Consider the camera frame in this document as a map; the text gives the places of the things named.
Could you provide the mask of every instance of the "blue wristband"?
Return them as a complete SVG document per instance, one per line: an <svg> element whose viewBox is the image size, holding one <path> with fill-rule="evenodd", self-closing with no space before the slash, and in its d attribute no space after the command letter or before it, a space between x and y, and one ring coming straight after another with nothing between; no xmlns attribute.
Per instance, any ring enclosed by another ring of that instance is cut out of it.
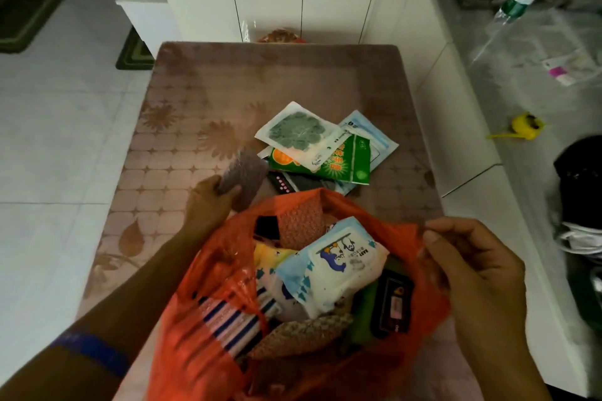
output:
<svg viewBox="0 0 602 401"><path fill-rule="evenodd" d="M51 344L52 347L63 347L72 353L79 353L100 363L117 377L124 378L130 363L125 354L106 344L96 336L65 331Z"/></svg>

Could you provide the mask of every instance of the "gray countertop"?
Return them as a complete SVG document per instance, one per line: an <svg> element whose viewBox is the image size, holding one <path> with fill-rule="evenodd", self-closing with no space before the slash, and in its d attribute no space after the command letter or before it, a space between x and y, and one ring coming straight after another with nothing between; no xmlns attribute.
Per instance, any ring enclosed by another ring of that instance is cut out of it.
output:
<svg viewBox="0 0 602 401"><path fill-rule="evenodd" d="M533 6L471 62L493 13L462 10L456 0L437 1L490 132L508 131L511 119L527 110L546 123L532 141L499 139L495 146L565 319L568 338L589 361L588 367L600 371L592 349L602 349L601 342L578 316L566 281L570 259L554 240L560 204L553 161L577 139L602 132L602 76L565 87L548 75L541 62L583 47L599 63L602 17Z"/></svg>

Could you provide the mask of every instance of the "striped item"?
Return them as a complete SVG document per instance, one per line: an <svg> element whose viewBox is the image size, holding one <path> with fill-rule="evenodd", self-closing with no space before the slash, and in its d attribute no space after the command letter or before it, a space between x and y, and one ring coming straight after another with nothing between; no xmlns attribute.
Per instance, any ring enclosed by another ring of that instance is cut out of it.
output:
<svg viewBox="0 0 602 401"><path fill-rule="evenodd" d="M267 321L282 312L265 287L257 290L257 300ZM247 348L250 343L261 340L261 324L257 315L243 313L226 301L209 297L200 298L199 306L203 309L203 322L233 359L244 356L252 348Z"/></svg>

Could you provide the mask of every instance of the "green rug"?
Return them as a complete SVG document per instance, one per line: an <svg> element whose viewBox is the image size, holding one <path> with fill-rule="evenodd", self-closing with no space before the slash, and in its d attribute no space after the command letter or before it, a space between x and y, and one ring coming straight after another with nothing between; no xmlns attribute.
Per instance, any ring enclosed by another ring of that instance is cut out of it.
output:
<svg viewBox="0 0 602 401"><path fill-rule="evenodd" d="M23 52L63 0L0 0L0 53Z"/></svg>
<svg viewBox="0 0 602 401"><path fill-rule="evenodd" d="M129 31L128 39L125 40L124 48L115 63L118 70L152 70L155 59L151 55L148 47L140 39L136 29L132 27Z"/></svg>

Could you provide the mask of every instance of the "hand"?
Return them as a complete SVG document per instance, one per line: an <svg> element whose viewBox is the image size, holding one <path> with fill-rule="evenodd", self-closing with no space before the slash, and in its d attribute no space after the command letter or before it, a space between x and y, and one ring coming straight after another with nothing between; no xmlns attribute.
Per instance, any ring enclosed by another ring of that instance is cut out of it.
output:
<svg viewBox="0 0 602 401"><path fill-rule="evenodd" d="M203 240L228 217L241 187L237 185L228 193L218 195L216 189L221 180L221 176L211 176L199 182L190 192L184 225L180 230L186 239Z"/></svg>
<svg viewBox="0 0 602 401"><path fill-rule="evenodd" d="M549 399L527 346L523 261L477 220L444 217L425 227L425 266L448 291L458 344L485 399L509 389Z"/></svg>

